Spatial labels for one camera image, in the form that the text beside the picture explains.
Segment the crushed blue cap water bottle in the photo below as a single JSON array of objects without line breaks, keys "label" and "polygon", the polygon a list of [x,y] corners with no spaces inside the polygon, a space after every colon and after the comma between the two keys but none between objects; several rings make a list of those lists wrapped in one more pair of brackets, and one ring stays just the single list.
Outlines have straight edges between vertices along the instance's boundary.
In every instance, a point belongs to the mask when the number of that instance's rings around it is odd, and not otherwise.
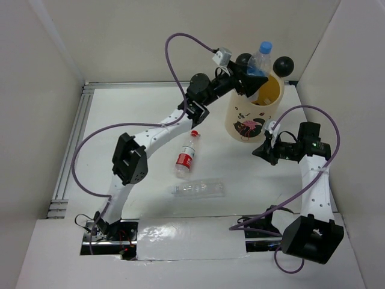
[{"label": "crushed blue cap water bottle", "polygon": [[271,50],[273,44],[264,41],[260,44],[259,50],[255,52],[249,59],[247,64],[247,74],[251,76],[264,76],[269,78],[271,65]]}]

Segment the clear unlabelled plastic bottle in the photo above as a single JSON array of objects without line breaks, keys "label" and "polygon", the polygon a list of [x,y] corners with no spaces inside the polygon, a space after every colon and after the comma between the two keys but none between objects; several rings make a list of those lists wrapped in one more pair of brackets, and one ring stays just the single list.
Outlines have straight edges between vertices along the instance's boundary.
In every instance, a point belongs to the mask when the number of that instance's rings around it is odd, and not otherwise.
[{"label": "clear unlabelled plastic bottle", "polygon": [[181,182],[170,187],[175,197],[202,199],[225,196],[224,184],[221,179],[201,179]]}]

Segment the red label red cap bottle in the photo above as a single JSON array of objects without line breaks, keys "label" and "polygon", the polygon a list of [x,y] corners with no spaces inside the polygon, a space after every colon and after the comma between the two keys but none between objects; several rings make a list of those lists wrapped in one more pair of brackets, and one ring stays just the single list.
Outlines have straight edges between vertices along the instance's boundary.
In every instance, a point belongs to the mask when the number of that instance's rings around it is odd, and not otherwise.
[{"label": "red label red cap bottle", "polygon": [[196,130],[192,130],[186,137],[174,167],[177,178],[187,179],[189,177],[199,140],[200,134]]}]

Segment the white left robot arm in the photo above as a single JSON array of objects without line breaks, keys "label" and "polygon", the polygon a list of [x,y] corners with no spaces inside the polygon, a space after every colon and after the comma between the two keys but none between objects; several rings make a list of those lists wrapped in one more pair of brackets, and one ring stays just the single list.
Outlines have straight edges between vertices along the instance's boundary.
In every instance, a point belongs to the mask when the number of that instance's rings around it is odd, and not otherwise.
[{"label": "white left robot arm", "polygon": [[112,181],[108,190],[107,208],[97,211],[94,221],[97,233],[105,240],[114,239],[119,233],[122,211],[133,186],[148,173],[147,160],[159,148],[180,134],[202,123],[208,116],[208,105],[231,90],[250,97],[262,87],[268,78],[246,73],[246,67],[229,63],[228,72],[214,79],[204,73],[195,74],[182,102],[159,127],[147,129],[136,135],[122,134],[112,157]]}]

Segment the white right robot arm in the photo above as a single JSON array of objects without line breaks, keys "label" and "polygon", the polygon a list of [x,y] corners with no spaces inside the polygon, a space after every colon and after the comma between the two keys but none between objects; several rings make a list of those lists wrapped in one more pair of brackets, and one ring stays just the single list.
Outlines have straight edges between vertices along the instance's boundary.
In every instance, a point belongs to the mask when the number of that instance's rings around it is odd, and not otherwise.
[{"label": "white right robot arm", "polygon": [[278,160],[295,161],[300,166],[302,186],[301,213],[283,232],[282,251],[319,264],[326,264],[344,237],[334,221],[330,201],[329,144],[319,138],[320,124],[303,122],[293,143],[284,142],[275,121],[266,125],[263,145],[253,151],[272,165]]}]

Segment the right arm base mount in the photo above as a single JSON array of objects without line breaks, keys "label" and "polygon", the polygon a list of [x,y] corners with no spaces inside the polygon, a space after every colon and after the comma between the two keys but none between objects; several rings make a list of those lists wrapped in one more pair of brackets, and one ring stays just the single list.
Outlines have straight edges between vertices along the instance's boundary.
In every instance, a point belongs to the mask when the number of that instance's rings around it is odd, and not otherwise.
[{"label": "right arm base mount", "polygon": [[298,214],[277,210],[262,219],[247,225],[244,231],[245,249],[248,253],[275,251],[282,241],[284,230],[296,220]]}]

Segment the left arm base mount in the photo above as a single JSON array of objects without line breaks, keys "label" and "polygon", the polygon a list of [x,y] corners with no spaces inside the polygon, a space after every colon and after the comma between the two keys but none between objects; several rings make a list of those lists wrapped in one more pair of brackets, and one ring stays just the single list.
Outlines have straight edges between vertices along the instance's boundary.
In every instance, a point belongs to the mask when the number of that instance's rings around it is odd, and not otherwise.
[{"label": "left arm base mount", "polygon": [[138,220],[121,220],[109,237],[97,226],[92,227],[93,220],[85,214],[76,215],[74,223],[83,229],[80,255],[88,256],[92,252],[93,255],[119,255],[126,261],[137,259]]}]

